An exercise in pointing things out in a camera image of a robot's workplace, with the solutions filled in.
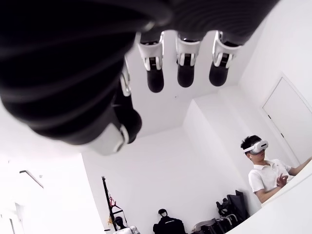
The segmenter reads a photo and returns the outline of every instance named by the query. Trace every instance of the door frame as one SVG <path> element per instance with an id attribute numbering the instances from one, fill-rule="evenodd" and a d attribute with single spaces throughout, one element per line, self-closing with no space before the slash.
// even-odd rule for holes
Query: door frame
<path id="1" fill-rule="evenodd" d="M 260 106 L 260 114 L 264 118 L 264 120 L 267 123 L 267 125 L 269 126 L 269 128 L 272 130 L 273 134 L 275 135 L 275 137 L 277 138 L 277 140 L 279 141 L 279 143 L 281 144 L 283 149 L 286 151 L 286 153 L 287 153 L 289 159 L 291 160 L 291 162 L 293 163 L 294 167 L 297 167 L 300 165 L 300 162 L 297 159 L 295 153 L 293 152 L 292 148 L 289 146 L 286 139 L 281 135 L 281 132 L 278 129 L 278 127 L 269 118 L 268 113 L 266 113 L 266 111 L 263 108 L 265 106 L 265 104 L 268 102 L 269 98 L 271 97 L 271 95 L 273 94 L 273 92 L 275 91 L 275 89 L 277 88 L 278 84 L 281 82 L 282 79 L 284 79 L 290 85 L 290 87 L 296 92 L 296 94 L 300 97 L 300 99 L 304 102 L 304 104 L 307 106 L 307 108 L 312 113 L 312 107 L 307 102 L 307 100 L 302 96 L 302 94 L 294 86 L 294 84 L 288 79 L 288 77 L 284 73 L 280 73 L 280 75 L 279 75 L 278 79 L 276 80 L 274 86 L 272 87 L 272 89 L 270 90 L 270 92 L 268 93 L 268 95 L 266 96 L 266 98 L 264 99 L 264 101 L 262 102 L 262 104 Z"/>

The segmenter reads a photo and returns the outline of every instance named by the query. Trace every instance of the white polo shirt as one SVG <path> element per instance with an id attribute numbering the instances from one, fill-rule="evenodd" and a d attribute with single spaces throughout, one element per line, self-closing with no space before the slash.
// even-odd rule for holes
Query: white polo shirt
<path id="1" fill-rule="evenodd" d="M 253 189 L 253 192 L 257 192 L 260 189 L 265 189 L 266 192 L 277 187 L 276 179 L 278 176 L 288 176 L 287 183 L 293 178 L 288 172 L 292 168 L 286 165 L 279 159 L 273 159 L 271 161 L 266 160 L 269 165 L 261 166 L 254 165 L 254 169 L 249 172 L 249 184 Z"/>

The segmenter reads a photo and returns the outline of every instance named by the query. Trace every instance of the vr headset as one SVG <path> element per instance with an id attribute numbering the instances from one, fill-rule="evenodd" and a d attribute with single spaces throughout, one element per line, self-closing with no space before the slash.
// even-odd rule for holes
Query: vr headset
<path id="1" fill-rule="evenodd" d="M 266 140 L 259 141 L 255 143 L 253 146 L 244 150 L 244 153 L 250 151 L 252 155 L 257 155 L 262 150 L 265 150 L 269 146 L 269 143 Z"/>

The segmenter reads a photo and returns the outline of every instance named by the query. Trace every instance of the door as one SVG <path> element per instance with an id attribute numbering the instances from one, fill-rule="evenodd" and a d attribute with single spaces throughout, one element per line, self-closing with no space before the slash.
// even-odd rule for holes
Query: door
<path id="1" fill-rule="evenodd" d="M 312 156 L 312 113 L 282 78 L 263 106 L 300 163 Z"/>

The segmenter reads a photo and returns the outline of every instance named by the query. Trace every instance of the robotic hand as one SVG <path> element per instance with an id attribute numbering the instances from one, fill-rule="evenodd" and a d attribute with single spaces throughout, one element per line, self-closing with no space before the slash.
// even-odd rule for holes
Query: robotic hand
<path id="1" fill-rule="evenodd" d="M 102 154 L 135 140 L 124 56 L 141 33 L 148 86 L 160 92 L 163 36 L 176 30 L 178 83 L 189 87 L 200 42 L 216 32 L 210 82 L 221 86 L 239 48 L 278 0 L 3 0 L 0 97 L 39 135 Z"/>

